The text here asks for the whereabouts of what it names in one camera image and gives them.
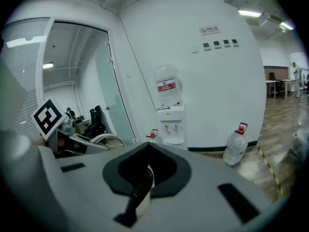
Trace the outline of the black office chair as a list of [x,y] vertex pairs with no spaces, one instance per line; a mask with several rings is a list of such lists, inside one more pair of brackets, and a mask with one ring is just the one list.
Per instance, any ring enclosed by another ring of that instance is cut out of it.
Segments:
[[284,98],[284,86],[281,80],[278,80],[274,72],[269,73],[269,95],[273,98]]

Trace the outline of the white office table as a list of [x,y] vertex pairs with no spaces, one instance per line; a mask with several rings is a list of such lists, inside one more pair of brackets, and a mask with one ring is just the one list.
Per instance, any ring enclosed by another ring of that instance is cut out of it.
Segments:
[[290,87],[292,87],[292,90],[295,86],[295,80],[292,79],[281,79],[281,82],[284,83],[284,98],[286,99],[288,97],[288,92],[290,90]]
[[273,94],[273,98],[276,98],[276,87],[277,87],[278,81],[274,80],[266,80],[266,85],[268,86],[268,96],[271,97]]

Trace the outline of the white wall sign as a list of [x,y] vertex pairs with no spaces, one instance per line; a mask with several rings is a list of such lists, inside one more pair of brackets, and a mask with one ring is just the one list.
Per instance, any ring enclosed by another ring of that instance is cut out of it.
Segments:
[[202,36],[221,33],[216,25],[201,27],[199,28],[199,32],[201,33]]

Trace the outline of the large clear water bottle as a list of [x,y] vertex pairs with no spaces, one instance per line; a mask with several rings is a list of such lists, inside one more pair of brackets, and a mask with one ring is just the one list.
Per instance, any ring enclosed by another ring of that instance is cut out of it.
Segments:
[[247,127],[248,124],[241,122],[239,128],[227,140],[227,146],[223,153],[223,161],[228,166],[238,164],[247,149],[248,142],[244,138]]

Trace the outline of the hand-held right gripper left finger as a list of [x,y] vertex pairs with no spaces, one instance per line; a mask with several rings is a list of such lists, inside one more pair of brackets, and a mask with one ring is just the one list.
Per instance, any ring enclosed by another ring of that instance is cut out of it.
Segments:
[[148,232],[148,225],[136,220],[128,227],[116,220],[125,213],[141,177],[132,172],[131,156],[148,144],[119,150],[56,159],[51,149],[39,146],[43,169],[56,200],[78,228],[87,232]]

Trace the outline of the white bed sheet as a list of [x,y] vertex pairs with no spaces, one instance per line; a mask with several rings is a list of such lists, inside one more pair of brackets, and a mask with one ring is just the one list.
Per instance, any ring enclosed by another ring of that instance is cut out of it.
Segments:
[[184,105],[161,107],[156,112],[163,144],[187,150],[187,123]]

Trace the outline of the yellow black floor tape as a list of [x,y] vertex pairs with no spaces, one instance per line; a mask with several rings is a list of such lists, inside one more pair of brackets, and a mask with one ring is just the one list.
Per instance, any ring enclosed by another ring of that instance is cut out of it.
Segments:
[[271,167],[270,163],[268,162],[268,160],[267,160],[266,156],[264,155],[264,153],[263,153],[262,149],[260,148],[260,146],[257,144],[256,147],[257,147],[257,149],[258,149],[259,154],[260,154],[261,157],[263,158],[265,164],[267,165],[269,171],[271,172],[272,176],[274,177],[275,184],[276,184],[276,186],[277,186],[277,188],[278,188],[278,190],[279,190],[279,195],[280,195],[280,197],[283,197],[283,196],[284,196],[284,191],[283,191],[283,188],[282,188],[282,186],[281,186],[281,183],[280,183],[279,178],[278,178],[277,175],[275,174],[273,168]]

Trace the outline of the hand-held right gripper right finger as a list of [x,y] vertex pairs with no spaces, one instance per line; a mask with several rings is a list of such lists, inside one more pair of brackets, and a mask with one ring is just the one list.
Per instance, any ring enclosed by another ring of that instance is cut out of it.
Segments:
[[[193,152],[164,146],[189,163],[191,178],[175,196],[152,199],[146,213],[135,223],[137,232],[261,232],[271,205],[263,191],[224,163]],[[219,191],[232,184],[258,211],[243,223]]]

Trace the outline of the window blinds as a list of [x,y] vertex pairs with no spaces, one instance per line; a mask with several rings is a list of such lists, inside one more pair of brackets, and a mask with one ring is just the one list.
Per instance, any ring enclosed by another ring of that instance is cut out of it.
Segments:
[[4,27],[1,37],[4,46],[1,52],[4,63],[28,93],[19,112],[14,130],[30,138],[40,135],[31,114],[37,108],[36,68],[39,48],[46,41],[44,34],[48,18],[22,20]]

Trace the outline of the white ceiling air unit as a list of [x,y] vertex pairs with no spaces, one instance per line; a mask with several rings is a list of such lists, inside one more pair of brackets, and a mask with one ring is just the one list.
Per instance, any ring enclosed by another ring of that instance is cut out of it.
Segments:
[[263,12],[258,17],[258,24],[260,27],[276,27],[279,26],[281,22],[282,22],[281,18],[275,15],[271,15],[268,12]]

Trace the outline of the frosted glass door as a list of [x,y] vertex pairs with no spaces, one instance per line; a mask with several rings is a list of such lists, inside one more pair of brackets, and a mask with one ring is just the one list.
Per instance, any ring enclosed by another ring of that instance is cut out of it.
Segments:
[[128,120],[115,75],[114,64],[108,42],[108,34],[99,30],[97,34],[96,68],[101,92],[105,101],[104,114],[109,116],[115,134],[126,145],[136,143],[136,137]]

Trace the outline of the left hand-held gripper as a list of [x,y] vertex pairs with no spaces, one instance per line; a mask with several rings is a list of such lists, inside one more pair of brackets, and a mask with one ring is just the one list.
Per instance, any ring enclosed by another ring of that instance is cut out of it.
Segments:
[[31,118],[43,138],[43,145],[50,148],[56,158],[110,150],[109,147],[91,142],[89,138],[78,134],[80,129],[75,114],[64,112],[54,98],[46,98]]

